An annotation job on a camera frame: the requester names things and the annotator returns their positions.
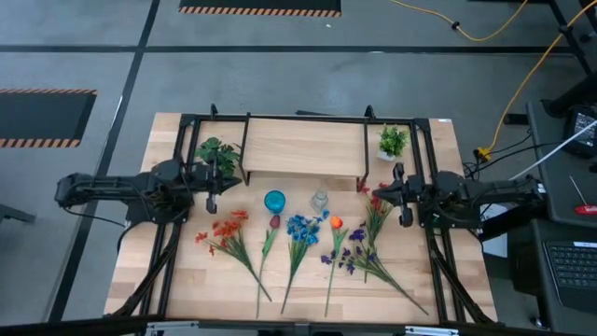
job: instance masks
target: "wooden platform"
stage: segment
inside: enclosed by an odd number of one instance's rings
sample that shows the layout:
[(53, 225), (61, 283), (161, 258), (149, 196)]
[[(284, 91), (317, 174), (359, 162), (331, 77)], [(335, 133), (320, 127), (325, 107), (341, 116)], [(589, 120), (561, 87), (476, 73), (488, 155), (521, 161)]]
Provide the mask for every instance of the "wooden platform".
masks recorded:
[(247, 172), (362, 177), (365, 128), (339, 122), (250, 119), (243, 158)]
[[(147, 171), (154, 164), (172, 157), (179, 120), (180, 114), (162, 113), (156, 116), (142, 171)], [(217, 136), (225, 143), (240, 144), (243, 125), (243, 122), (204, 121), (201, 123), (199, 143), (210, 136)], [(431, 128), (439, 169), (461, 172), (460, 156), (451, 122), (434, 119), (431, 120)], [(370, 186), (392, 180), (393, 164), (375, 157), (381, 130), (381, 125), (368, 126)], [(423, 148), (423, 163), (426, 164), (423, 135), (419, 135)], [(405, 163), (406, 174), (414, 174), (412, 151), (405, 149), (401, 160)], [(425, 171), (428, 174), (428, 167), (425, 167)], [(208, 253), (207, 245), (195, 244), (195, 235), (198, 231), (211, 233), (214, 220), (226, 218), (229, 211), (245, 209), (250, 216), (243, 229), (245, 243), (253, 264), (257, 266), (265, 240), (265, 230), (271, 218), (263, 205), (265, 194), (271, 189), (279, 189), (285, 193), (287, 205), (282, 213), (285, 221), (295, 214), (314, 215), (309, 200), (322, 185), (328, 190), (331, 213), (341, 217), (345, 226), (357, 227), (366, 215), (365, 200), (361, 194), (355, 192), (354, 179), (351, 177), (317, 178), (312, 175), (253, 173), (250, 186), (239, 185), (217, 198), (217, 215), (210, 215), (205, 211), (205, 195), (197, 194), (196, 206), (182, 230), (167, 317), (254, 320), (257, 297), (255, 280), (238, 261), (217, 253), (212, 257)], [(287, 244), (290, 237), (285, 234), (285, 230), (280, 232), (263, 273), (263, 284), (270, 292), (273, 302), (262, 299), (259, 319), (436, 324), (437, 308), (424, 232), (416, 223), (408, 229), (400, 227), (399, 215), (400, 211), (396, 208), (388, 217), (378, 238), (379, 255), (398, 284), (430, 313), (429, 316), (384, 282), (370, 277), (364, 284), (363, 273), (356, 271), (350, 276), (343, 270), (337, 270), (329, 313), (327, 318), (324, 318), (330, 269), (321, 263), (320, 256), (329, 253), (333, 245), (329, 224), (324, 223), (320, 243), (309, 249), (298, 269), (284, 315), (280, 315), (280, 309), (289, 275)], [(124, 239), (105, 306), (107, 313), (119, 308), (146, 274), (155, 232), (154, 224), (141, 224)], [(484, 313), (496, 318), (479, 242), (466, 231), (451, 231), (451, 237), (460, 280)], [(154, 288), (150, 312), (155, 313), (161, 289), (160, 279)], [(453, 318), (451, 293), (445, 281), (444, 289), (449, 316)]]

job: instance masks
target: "small potted plant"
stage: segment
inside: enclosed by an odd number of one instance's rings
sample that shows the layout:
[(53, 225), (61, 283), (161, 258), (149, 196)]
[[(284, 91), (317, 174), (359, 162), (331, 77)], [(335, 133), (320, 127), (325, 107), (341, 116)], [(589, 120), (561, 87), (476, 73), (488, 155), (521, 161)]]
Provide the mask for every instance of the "small potted plant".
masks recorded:
[(204, 162), (212, 161), (215, 155), (217, 168), (219, 168), (224, 176), (234, 175), (234, 164), (241, 157), (238, 153), (234, 152), (234, 147), (222, 144), (216, 137), (211, 137), (202, 143), (195, 152), (195, 155), (200, 157)]
[(397, 156), (402, 155), (402, 150), (408, 141), (407, 132), (399, 132), (396, 126), (383, 126), (378, 158), (384, 161), (394, 161)]

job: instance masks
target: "orange striped tape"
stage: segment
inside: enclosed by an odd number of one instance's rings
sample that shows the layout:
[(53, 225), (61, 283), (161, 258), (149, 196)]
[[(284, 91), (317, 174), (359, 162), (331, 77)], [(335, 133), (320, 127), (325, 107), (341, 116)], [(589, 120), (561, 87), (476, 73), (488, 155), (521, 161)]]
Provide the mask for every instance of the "orange striped tape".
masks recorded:
[(337, 10), (313, 9), (271, 9), (271, 8), (235, 8), (235, 7), (180, 7), (178, 12), (185, 14), (236, 14), (236, 15), (281, 15), (339, 18), (342, 12)]
[(97, 90), (89, 89), (0, 89), (0, 93), (91, 93), (97, 95)]
[(0, 148), (72, 148), (78, 139), (0, 139)]

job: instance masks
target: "concrete floor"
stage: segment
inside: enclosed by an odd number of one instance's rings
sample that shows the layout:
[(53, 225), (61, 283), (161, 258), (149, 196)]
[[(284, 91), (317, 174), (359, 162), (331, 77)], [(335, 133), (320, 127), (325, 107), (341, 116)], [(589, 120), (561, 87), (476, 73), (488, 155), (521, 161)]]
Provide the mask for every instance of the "concrete floor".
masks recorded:
[[(150, 0), (88, 3), (76, 0), (5, 0), (0, 47), (136, 46)], [(474, 35), (486, 35), (516, 10), (515, 4), (428, 0)], [(577, 2), (561, 1), (569, 19)], [(149, 46), (472, 46), (449, 25), (386, 0), (344, 0), (341, 19), (189, 16), (176, 0), (162, 0)], [(576, 32), (588, 31), (583, 18)], [(546, 46), (557, 35), (548, 7), (530, 5), (491, 46)], [(588, 45), (589, 53), (594, 45)], [(0, 53), (0, 87), (98, 90), (79, 148), (0, 149), (0, 203), (37, 214), (34, 224), (0, 226), (0, 325), (47, 318), (76, 228), (76, 218), (53, 201), (55, 184), (73, 172), (92, 173), (117, 110), (132, 52)], [(538, 55), (371, 53), (146, 53), (110, 165), (111, 175), (133, 175), (145, 151), (156, 112), (252, 111), (292, 114), (297, 109), (362, 115), (373, 105), (380, 116), (454, 120), (463, 160), (491, 142), (507, 101)], [(537, 72), (513, 111), (529, 100), (557, 96), (583, 78), (576, 60), (553, 56)], [(499, 147), (526, 135), (506, 126)], [(533, 162), (528, 152), (483, 172), (508, 178)], [(123, 220), (124, 207), (101, 204), (98, 216)], [(65, 319), (100, 316), (116, 262), (120, 228), (95, 222), (76, 276)], [(492, 279), (501, 321), (530, 328), (533, 309), (511, 282)]]

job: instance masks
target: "blue glass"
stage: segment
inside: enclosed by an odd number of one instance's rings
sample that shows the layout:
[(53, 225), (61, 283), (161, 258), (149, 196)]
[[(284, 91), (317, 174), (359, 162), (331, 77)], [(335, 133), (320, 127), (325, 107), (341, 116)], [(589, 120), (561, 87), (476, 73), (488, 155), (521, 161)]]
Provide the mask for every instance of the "blue glass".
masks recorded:
[(274, 215), (278, 215), (284, 210), (284, 205), (286, 204), (286, 197), (283, 195), (281, 191), (272, 190), (265, 195), (265, 207), (270, 210)]

